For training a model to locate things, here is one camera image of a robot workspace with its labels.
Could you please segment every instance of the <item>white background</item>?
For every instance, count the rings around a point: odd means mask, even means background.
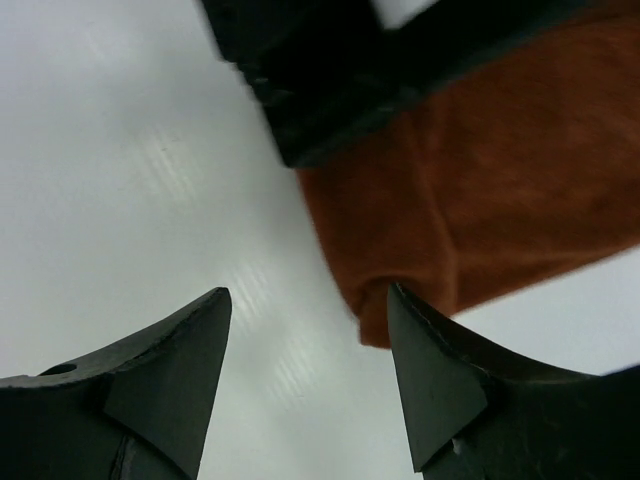
[[[391,355],[360,347],[292,172],[189,0],[0,3],[0,376],[230,287],[203,479],[410,479]],[[632,254],[461,320],[557,365],[638,362]]]

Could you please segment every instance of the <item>orange suede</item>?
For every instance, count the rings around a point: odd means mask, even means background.
[[[446,315],[640,243],[640,1],[609,0],[299,172],[361,341],[387,286]]]

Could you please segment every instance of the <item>black object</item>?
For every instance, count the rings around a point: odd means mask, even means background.
[[[195,480],[230,316],[216,289],[38,377],[0,380],[0,479]]]
[[[322,164],[588,0],[439,0],[385,31],[369,0],[201,0],[288,167]]]
[[[429,480],[638,478],[640,366],[604,377],[545,365],[389,292],[413,466]]]

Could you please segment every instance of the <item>orange cloth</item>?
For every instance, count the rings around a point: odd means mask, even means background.
[[[453,315],[638,244],[640,0],[601,2],[299,180],[367,345],[389,347],[392,281]]]

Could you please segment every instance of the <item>screw hole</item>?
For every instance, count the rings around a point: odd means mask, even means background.
[[[78,366],[74,365],[73,363],[63,363],[62,365],[56,365],[55,367],[51,367],[49,370],[41,373],[39,376],[46,377],[49,375],[60,375],[62,373],[73,372],[76,368],[78,368]]]

